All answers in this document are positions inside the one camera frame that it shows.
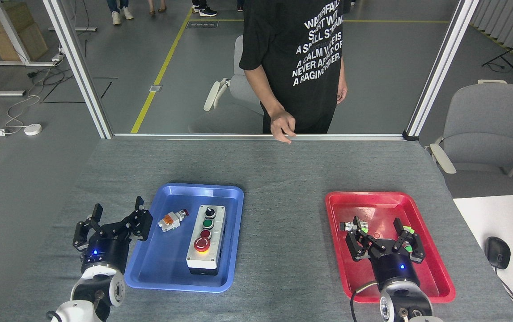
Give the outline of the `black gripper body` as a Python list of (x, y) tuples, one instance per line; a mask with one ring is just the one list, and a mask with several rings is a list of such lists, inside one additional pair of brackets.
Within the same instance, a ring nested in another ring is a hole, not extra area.
[(129, 238), (101, 238), (91, 241), (82, 251), (81, 271), (95, 265), (110, 265), (114, 269), (125, 271), (129, 244)]
[(385, 287), (387, 284), (400, 280), (407, 280), (420, 286), (410, 253), (403, 247), (398, 251), (393, 251), (392, 246), (387, 246), (383, 253), (377, 247), (371, 247), (369, 261), (379, 287)]

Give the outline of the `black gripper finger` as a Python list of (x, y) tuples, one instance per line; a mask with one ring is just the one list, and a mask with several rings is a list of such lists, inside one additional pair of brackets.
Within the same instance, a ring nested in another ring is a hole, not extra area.
[(393, 244), (393, 251), (409, 253), (412, 262), (422, 263), (426, 254), (420, 235), (410, 226), (404, 226), (400, 218), (395, 218), (393, 224), (398, 234), (398, 239)]
[(112, 233), (118, 240), (129, 240), (138, 237), (139, 241), (147, 241), (153, 217), (149, 210), (142, 208), (144, 200), (137, 196), (134, 211), (123, 220), (113, 224)]
[(362, 229), (349, 231), (345, 241), (350, 255), (355, 262), (373, 257), (372, 250), (384, 251), (383, 241), (377, 240)]
[(103, 234), (105, 234), (103, 228), (99, 225), (102, 212), (103, 208), (101, 204), (97, 203), (93, 208), (91, 216), (89, 216), (85, 221), (80, 221), (76, 224), (76, 230), (73, 236), (73, 247), (77, 251), (84, 251), (87, 248), (89, 244), (87, 235), (91, 229), (93, 229), (98, 236), (103, 236)]

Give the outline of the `person's right hand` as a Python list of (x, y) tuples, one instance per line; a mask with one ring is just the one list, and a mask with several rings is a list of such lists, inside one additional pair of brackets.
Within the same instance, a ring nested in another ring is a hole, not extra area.
[(273, 137), (281, 142), (291, 144), (289, 137), (296, 137), (295, 118), (285, 110), (275, 110), (271, 114), (270, 130)]

